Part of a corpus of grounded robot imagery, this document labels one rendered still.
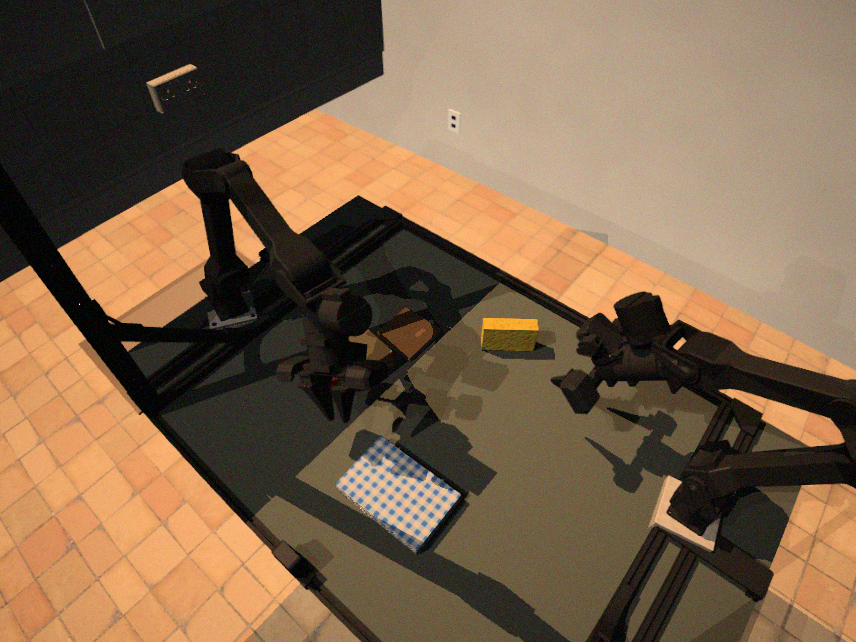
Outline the yellow sponge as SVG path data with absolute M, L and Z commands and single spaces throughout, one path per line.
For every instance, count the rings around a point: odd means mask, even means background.
M 537 319 L 483 318 L 481 350 L 534 351 L 538 331 Z

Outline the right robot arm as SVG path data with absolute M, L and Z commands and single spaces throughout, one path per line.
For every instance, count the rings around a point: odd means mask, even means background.
M 847 484 L 856 489 L 856 379 L 748 354 L 681 320 L 669 325 L 660 296 L 650 292 L 626 296 L 613 307 L 625 336 L 603 313 L 576 332 L 578 347 L 588 357 L 595 355 L 594 365 L 616 360 L 619 348 L 629 343 L 629 367 L 639 381 L 666 380 L 672 394 L 683 385 L 740 390 L 830 418 L 845 441 L 746 453 L 728 440 L 707 441 L 680 474 L 682 483 L 666 511 L 670 517 L 702 536 L 732 493 L 743 487 Z M 673 346 L 682 337 L 686 342 L 676 351 Z

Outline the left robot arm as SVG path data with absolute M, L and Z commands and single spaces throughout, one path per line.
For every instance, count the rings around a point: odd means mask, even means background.
M 236 255 L 230 199 L 268 251 L 276 283 L 300 306 L 304 332 L 348 335 L 343 338 L 347 365 L 366 360 L 367 344 L 349 342 L 349 336 L 368 330 L 370 304 L 349 288 L 339 288 L 347 283 L 342 271 L 309 238 L 289 227 L 249 165 L 239 159 L 239 154 L 218 148 L 186 160 L 182 170 L 187 187 L 206 204 L 200 201 L 210 257 L 199 284 L 220 321 L 249 312 L 240 287 L 250 277 L 248 266 Z M 315 287 L 327 275 L 330 279 Z

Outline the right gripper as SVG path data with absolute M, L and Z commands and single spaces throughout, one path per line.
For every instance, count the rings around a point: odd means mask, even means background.
M 614 387 L 618 381 L 627 381 L 630 387 L 635 387 L 639 382 L 629 367 L 632 347 L 629 343 L 622 345 L 619 348 L 622 353 L 616 360 L 595 365 L 589 376 L 582 370 L 571 368 L 566 375 L 552 377 L 551 382 L 561 389 L 576 414 L 588 414 L 600 397 L 596 389 L 603 380 L 608 387 Z

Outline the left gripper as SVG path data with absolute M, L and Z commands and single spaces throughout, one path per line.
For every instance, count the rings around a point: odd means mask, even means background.
M 348 355 L 343 341 L 347 336 L 329 331 L 305 332 L 300 342 L 301 346 L 307 346 L 308 356 L 295 356 L 280 363 L 276 370 L 278 382 L 290 383 L 294 374 L 298 374 L 301 381 L 298 388 L 304 390 L 328 421 L 334 419 L 332 395 L 343 423 L 347 423 L 356 389 L 370 389 L 389 377 L 387 365 L 382 360 L 363 360 L 347 366 Z M 330 388 L 332 376 L 338 378 L 338 385 Z

